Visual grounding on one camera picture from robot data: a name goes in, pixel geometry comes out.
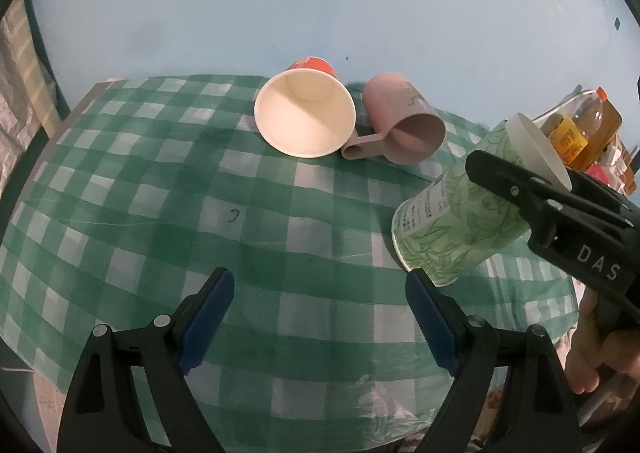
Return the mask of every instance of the screw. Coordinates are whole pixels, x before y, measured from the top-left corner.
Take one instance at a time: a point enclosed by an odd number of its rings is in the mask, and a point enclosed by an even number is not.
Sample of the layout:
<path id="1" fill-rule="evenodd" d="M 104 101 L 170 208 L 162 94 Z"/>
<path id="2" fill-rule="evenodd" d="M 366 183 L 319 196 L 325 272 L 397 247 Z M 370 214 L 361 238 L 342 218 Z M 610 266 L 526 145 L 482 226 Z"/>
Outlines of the screw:
<path id="1" fill-rule="evenodd" d="M 468 323 L 472 327 L 480 328 L 482 325 L 486 323 L 486 321 L 476 314 L 471 314 L 467 319 Z"/>
<path id="2" fill-rule="evenodd" d="M 543 327 L 542 325 L 531 325 L 531 331 L 539 338 L 543 338 L 544 336 L 546 336 L 545 327 Z"/>
<path id="3" fill-rule="evenodd" d="M 102 337 L 107 333 L 107 325 L 99 324 L 94 327 L 94 336 L 97 338 Z"/>
<path id="4" fill-rule="evenodd" d="M 557 209 L 558 211 L 562 210 L 562 204 L 560 202 L 556 202 L 552 198 L 549 198 L 549 200 L 547 200 L 546 203 L 551 207 L 553 207 L 554 209 Z"/>
<path id="5" fill-rule="evenodd" d="M 154 319 L 154 325 L 159 328 L 166 327 L 170 322 L 171 316 L 168 316 L 167 314 L 156 316 Z"/>

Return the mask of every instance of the green checkered tablecloth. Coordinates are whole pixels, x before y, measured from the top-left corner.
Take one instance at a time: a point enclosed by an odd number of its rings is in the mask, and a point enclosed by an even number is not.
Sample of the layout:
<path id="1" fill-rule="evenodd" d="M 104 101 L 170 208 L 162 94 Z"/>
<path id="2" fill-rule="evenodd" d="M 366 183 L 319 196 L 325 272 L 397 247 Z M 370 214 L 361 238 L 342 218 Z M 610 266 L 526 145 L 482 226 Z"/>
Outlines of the green checkered tablecloth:
<path id="1" fill-rule="evenodd" d="M 441 112 L 446 142 L 412 168 L 291 158 L 257 133 L 265 82 L 119 81 L 94 100 L 27 185 L 0 247 L 2 339 L 66 391 L 95 324 L 146 325 L 222 266 L 236 298 L 187 380 L 229 451 L 353 451 L 407 435 L 431 421 L 450 378 L 404 299 L 391 218 L 488 130 Z M 542 322 L 557 338 L 577 320 L 567 276 L 526 238 L 443 290 L 501 328 Z"/>

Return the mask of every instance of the pink mug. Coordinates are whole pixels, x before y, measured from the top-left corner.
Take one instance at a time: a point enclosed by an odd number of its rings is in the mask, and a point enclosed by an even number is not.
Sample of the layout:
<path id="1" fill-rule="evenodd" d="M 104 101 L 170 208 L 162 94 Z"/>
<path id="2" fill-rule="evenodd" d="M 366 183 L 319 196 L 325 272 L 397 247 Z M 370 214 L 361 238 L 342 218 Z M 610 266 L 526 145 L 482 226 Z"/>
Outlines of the pink mug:
<path id="1" fill-rule="evenodd" d="M 433 155 L 444 141 L 444 122 L 401 75 L 373 77 L 362 91 L 362 103 L 376 133 L 358 136 L 354 129 L 340 150 L 348 160 L 384 155 L 395 164 L 413 165 Z"/>

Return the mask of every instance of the bottle label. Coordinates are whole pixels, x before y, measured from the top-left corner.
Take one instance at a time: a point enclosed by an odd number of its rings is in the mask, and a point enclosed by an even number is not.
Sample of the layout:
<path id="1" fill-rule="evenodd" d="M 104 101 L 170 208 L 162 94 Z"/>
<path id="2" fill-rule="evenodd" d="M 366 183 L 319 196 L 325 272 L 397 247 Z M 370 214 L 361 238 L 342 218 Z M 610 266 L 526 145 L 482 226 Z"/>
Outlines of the bottle label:
<path id="1" fill-rule="evenodd" d="M 549 134 L 549 141 L 565 166 L 571 164 L 578 153 L 589 144 L 580 129 L 566 115 L 562 116 L 560 124 Z"/>

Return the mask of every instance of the wall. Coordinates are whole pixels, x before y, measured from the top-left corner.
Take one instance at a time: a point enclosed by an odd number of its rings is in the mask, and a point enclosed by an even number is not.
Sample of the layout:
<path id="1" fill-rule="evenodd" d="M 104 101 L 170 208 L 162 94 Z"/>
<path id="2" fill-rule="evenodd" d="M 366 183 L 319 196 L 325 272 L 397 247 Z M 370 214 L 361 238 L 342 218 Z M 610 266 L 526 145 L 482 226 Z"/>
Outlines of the wall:
<path id="1" fill-rule="evenodd" d="M 623 0 L 33 0 L 73 105 L 97 81 L 272 75 L 305 55 L 343 81 L 405 74 L 438 108 L 496 124 L 603 86 L 640 143 L 640 28 Z M 620 19 L 620 30 L 614 22 Z"/>

